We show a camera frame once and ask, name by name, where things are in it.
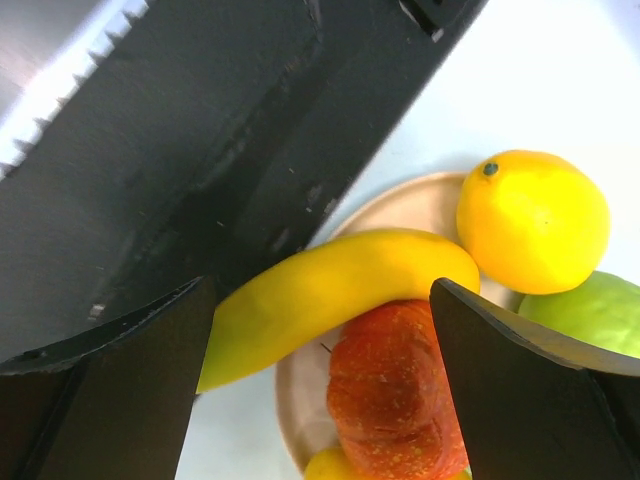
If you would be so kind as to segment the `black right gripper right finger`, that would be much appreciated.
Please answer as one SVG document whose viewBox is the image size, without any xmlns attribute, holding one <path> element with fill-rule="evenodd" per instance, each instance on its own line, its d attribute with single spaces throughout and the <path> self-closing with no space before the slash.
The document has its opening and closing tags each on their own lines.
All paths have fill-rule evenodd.
<svg viewBox="0 0 640 480">
<path fill-rule="evenodd" d="M 475 479 L 636 479 L 639 361 L 441 278 L 430 294 Z"/>
</svg>

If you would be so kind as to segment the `orange yellow fake mango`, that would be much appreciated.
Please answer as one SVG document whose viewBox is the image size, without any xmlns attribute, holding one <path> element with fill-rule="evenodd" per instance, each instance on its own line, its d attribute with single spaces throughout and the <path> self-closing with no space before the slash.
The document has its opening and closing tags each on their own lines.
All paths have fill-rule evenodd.
<svg viewBox="0 0 640 480">
<path fill-rule="evenodd" d="M 360 480 L 363 476 L 351 464 L 341 447 L 331 447 L 313 455 L 304 470 L 303 479 Z"/>
</svg>

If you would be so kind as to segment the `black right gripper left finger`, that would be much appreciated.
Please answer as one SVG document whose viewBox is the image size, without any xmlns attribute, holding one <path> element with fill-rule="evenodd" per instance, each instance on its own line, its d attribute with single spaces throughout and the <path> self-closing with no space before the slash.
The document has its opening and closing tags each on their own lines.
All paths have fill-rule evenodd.
<svg viewBox="0 0 640 480">
<path fill-rule="evenodd" d="M 174 478 L 215 306 L 200 278 L 2 362 L 2 478 Z"/>
</svg>

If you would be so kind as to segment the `yellow fake banana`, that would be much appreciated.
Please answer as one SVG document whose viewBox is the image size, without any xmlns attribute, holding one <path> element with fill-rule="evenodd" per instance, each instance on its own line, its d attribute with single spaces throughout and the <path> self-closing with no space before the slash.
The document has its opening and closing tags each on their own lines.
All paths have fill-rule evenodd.
<svg viewBox="0 0 640 480">
<path fill-rule="evenodd" d="M 440 278 L 480 290 L 471 256 L 421 230 L 363 231 L 296 253 L 216 307 L 197 390 L 205 393 L 262 371 L 387 302 L 426 300 Z"/>
</svg>

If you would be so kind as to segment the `yellow fake lemon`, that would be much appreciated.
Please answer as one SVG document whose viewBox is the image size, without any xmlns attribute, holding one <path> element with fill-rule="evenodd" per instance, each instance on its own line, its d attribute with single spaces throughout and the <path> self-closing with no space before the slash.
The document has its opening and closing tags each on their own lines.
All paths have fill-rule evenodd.
<svg viewBox="0 0 640 480">
<path fill-rule="evenodd" d="M 524 294 L 571 290 L 607 250 L 605 195 L 563 158 L 510 150 L 466 176 L 456 211 L 460 241 L 490 279 Z"/>
</svg>

